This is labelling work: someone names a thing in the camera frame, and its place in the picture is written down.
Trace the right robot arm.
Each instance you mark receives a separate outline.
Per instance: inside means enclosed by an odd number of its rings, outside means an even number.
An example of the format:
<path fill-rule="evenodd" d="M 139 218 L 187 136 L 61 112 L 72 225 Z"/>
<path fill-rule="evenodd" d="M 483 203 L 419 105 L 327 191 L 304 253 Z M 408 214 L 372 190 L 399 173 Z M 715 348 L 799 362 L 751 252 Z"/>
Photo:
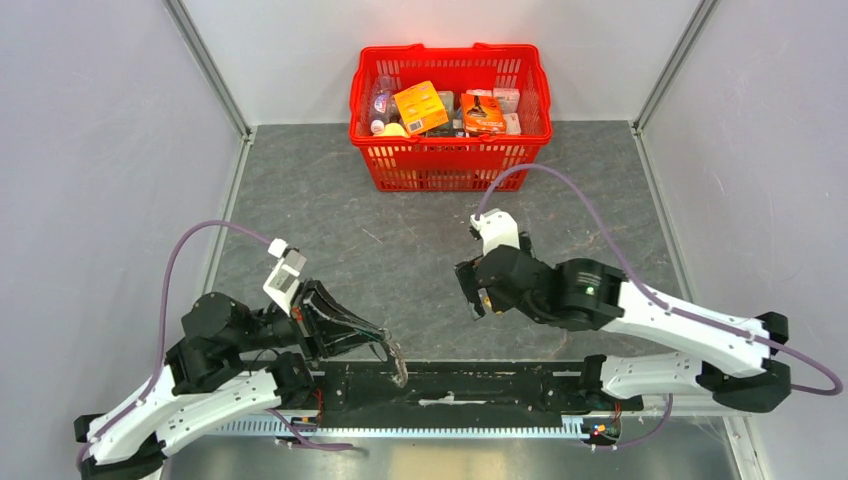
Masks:
<path fill-rule="evenodd" d="M 739 317 L 649 289 L 615 267 L 585 258 L 549 266 L 500 246 L 454 268 L 475 318 L 516 310 L 570 332 L 600 331 L 649 340 L 666 354 L 588 356 L 579 400 L 601 409 L 641 395 L 710 395 L 719 405 L 768 413 L 791 393 L 791 369 L 774 356 L 788 340 L 785 316 Z"/>

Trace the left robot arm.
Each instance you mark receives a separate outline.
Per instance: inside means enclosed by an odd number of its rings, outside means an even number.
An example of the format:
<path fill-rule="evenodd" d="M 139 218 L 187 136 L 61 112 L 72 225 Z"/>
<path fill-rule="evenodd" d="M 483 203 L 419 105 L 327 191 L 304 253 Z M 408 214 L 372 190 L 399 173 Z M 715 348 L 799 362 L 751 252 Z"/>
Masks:
<path fill-rule="evenodd" d="M 105 414 L 74 422 L 84 479 L 143 479 L 204 433 L 244 414 L 319 405 L 310 368 L 361 346 L 381 348 L 404 386 L 391 334 L 344 308 L 317 280 L 268 287 L 252 310 L 212 292 L 183 316 L 184 337 L 138 392 Z"/>

